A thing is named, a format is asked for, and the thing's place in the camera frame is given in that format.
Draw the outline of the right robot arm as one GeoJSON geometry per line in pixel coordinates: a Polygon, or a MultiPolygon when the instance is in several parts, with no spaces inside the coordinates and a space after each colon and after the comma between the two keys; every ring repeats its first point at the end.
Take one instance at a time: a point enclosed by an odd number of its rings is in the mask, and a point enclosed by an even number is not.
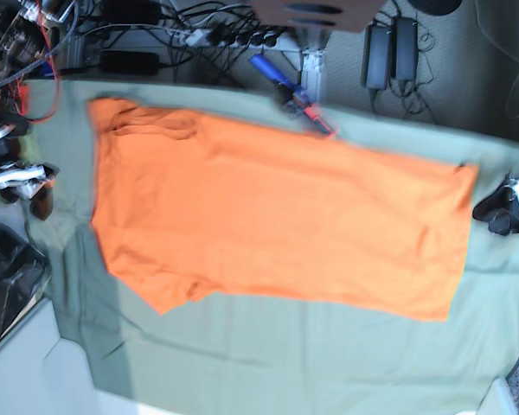
{"type": "Polygon", "coordinates": [[[71,40],[79,21],[76,1],[21,1],[0,15],[0,197],[7,203],[28,201],[30,212],[46,220],[53,210],[56,167],[23,159],[21,137],[32,125],[50,120],[60,104],[60,72],[55,57],[71,40]],[[51,69],[51,108],[28,117],[26,77],[42,65],[51,69]]]}

